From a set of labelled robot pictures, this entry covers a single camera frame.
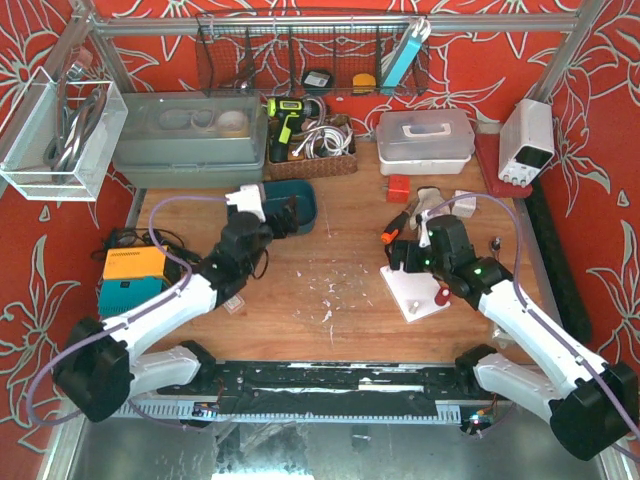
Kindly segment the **red spring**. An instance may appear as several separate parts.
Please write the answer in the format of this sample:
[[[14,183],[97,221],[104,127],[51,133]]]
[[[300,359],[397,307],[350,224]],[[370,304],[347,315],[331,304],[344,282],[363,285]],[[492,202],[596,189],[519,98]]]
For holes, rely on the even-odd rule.
[[[450,299],[451,291],[447,287],[441,287],[434,297],[434,303],[437,306],[445,306]]]

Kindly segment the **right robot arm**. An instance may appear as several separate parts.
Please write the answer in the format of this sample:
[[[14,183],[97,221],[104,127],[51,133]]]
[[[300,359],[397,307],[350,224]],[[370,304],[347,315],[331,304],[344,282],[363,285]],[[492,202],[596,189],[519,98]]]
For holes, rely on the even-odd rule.
[[[537,415],[583,461],[638,430],[639,379],[629,365],[610,364],[569,335],[522,292],[514,273],[475,253],[459,218],[425,219],[421,232],[424,241],[383,234],[390,268],[431,274],[496,323],[541,370],[535,373],[480,345],[456,360],[461,388],[493,392]]]

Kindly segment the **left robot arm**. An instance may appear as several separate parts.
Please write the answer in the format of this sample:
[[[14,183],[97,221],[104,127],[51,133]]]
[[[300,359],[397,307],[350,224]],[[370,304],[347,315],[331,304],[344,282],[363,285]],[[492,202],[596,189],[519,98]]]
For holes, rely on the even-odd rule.
[[[52,378],[92,422],[101,422],[132,397],[206,376],[214,359],[188,343],[159,354],[149,348],[186,322],[209,313],[260,276],[268,247],[299,230],[297,199],[289,196],[270,213],[260,184],[225,196],[234,207],[212,251],[182,279],[143,304],[103,319],[80,320],[53,366]]]

